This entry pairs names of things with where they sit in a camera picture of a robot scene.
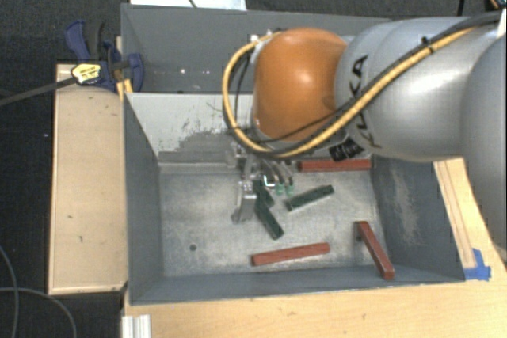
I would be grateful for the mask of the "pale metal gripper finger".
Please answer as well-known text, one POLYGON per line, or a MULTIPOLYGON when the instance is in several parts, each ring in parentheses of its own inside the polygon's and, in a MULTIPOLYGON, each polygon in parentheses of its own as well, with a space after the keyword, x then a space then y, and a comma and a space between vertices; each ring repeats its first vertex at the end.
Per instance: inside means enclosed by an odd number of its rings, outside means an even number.
POLYGON ((257 193, 254 191, 252 181, 238 182, 238 198, 231 220, 234 224, 251 220, 254 216, 254 207, 257 201, 257 193))

